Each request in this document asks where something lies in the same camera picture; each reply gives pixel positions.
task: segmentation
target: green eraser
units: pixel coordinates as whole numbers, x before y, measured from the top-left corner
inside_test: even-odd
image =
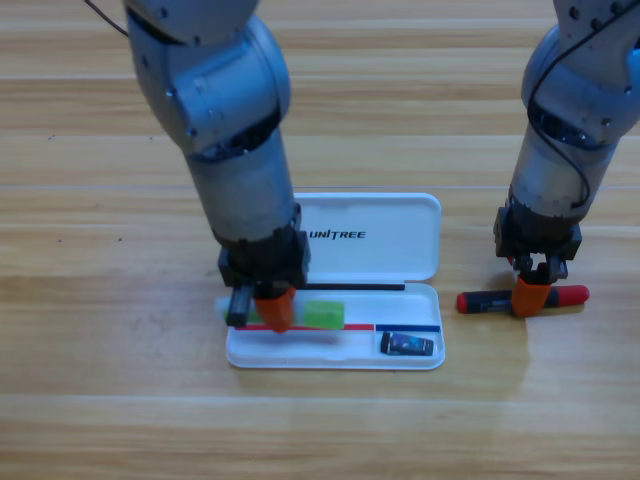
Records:
[[[303,322],[305,327],[342,330],[344,328],[344,303],[320,300],[306,302]]]

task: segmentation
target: robotic arm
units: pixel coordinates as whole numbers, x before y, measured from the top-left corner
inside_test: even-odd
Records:
[[[142,92],[181,148],[233,287],[227,324],[251,299],[274,331],[293,320],[310,258],[280,134],[287,67],[253,15],[258,0],[125,0]]]
[[[620,138],[640,118],[640,1],[555,0],[558,25],[525,71],[527,128],[506,206],[494,228],[496,254],[519,273],[519,316],[544,305],[568,275],[587,215]],[[546,262],[534,269],[531,254]]]
[[[257,3],[124,0],[140,87],[182,149],[222,245],[220,271],[234,289],[227,323],[245,325],[254,298],[283,332],[310,253],[279,129],[289,76],[253,15]],[[519,273],[512,303],[521,316],[536,313],[550,285],[567,277],[579,223],[640,118],[640,0],[554,3],[558,25],[524,75],[529,126],[494,229],[496,254]],[[534,268],[532,254],[546,261]]]

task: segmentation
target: green object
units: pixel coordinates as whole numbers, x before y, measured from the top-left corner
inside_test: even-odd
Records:
[[[322,300],[311,300],[304,304],[302,314],[302,322],[298,315],[294,320],[294,325],[300,325],[309,328],[321,328],[323,330],[342,330],[344,328],[344,303],[328,302]],[[264,322],[258,315],[258,312],[251,310],[247,318],[249,325],[264,325]]]
[[[344,303],[313,300],[304,304],[303,323],[305,327],[324,330],[344,328]]]

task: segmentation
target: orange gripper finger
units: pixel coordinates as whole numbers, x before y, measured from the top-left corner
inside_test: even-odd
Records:
[[[264,324],[276,333],[285,333],[293,325],[293,297],[295,288],[289,288],[277,298],[256,298],[256,311]]]
[[[511,308],[517,317],[537,315],[544,308],[551,285],[531,285],[518,277],[511,294]]]

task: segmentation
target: wood grain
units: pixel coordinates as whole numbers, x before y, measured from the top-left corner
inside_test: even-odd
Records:
[[[123,22],[120,0],[97,3]],[[429,283],[446,363],[230,368],[219,247],[125,39],[80,0],[3,0],[0,478],[637,479],[640,137],[583,224],[569,268],[591,289],[584,308],[454,310],[463,290],[509,285],[491,230],[552,2],[265,0],[259,13],[291,70],[299,190],[441,201]]]

